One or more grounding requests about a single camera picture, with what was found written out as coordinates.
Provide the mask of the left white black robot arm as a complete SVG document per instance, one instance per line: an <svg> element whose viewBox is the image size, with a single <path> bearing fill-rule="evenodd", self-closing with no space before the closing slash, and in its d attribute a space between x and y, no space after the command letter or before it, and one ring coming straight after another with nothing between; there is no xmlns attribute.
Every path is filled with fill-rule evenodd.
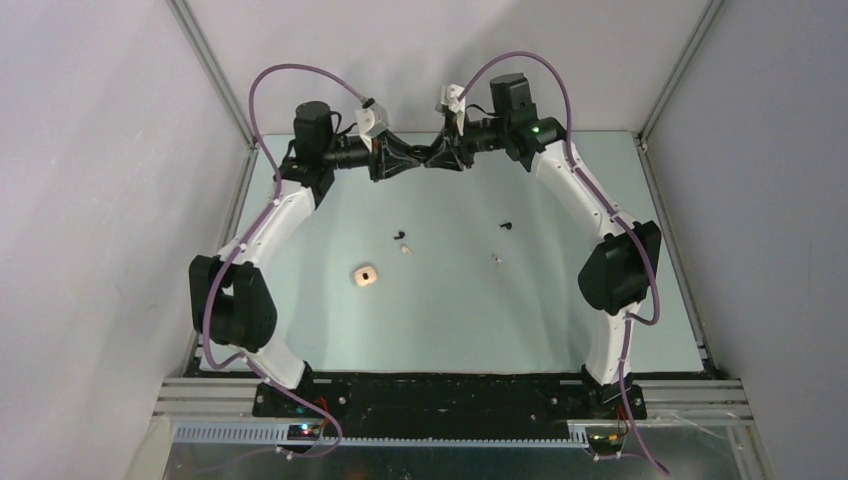
<svg viewBox="0 0 848 480"><path fill-rule="evenodd" d="M423 164L425 148L409 146L387 129L373 134L382 110L374 101L356 113L365 134L336 131L335 111L321 101L295 110L294 138L273 164L272 190L247 230L212 256L189 265L194 330L204 346L229 346L234 357L280 385L278 404L304 416L316 403L315 388L302 380L308 369L277 330L278 312L261 265L270 259L326 197L338 169L366 168L381 180Z"/></svg>

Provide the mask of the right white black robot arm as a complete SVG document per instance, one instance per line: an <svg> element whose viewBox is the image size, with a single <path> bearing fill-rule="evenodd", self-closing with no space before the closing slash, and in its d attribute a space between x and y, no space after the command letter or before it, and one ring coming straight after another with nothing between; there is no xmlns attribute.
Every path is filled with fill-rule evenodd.
<svg viewBox="0 0 848 480"><path fill-rule="evenodd" d="M521 73L490 83L494 114L477 122L466 116L464 87L442 87L437 109L445 117L444 138L463 163L478 152L502 150L542 182L567 209L591 244L577 284L598 319L582 370L585 411L606 418L622 403L620 389L631 373L633 324L645 299L659 302L656 273L662 233L653 221L623 211L579 156L567 129L541 118Z"/></svg>

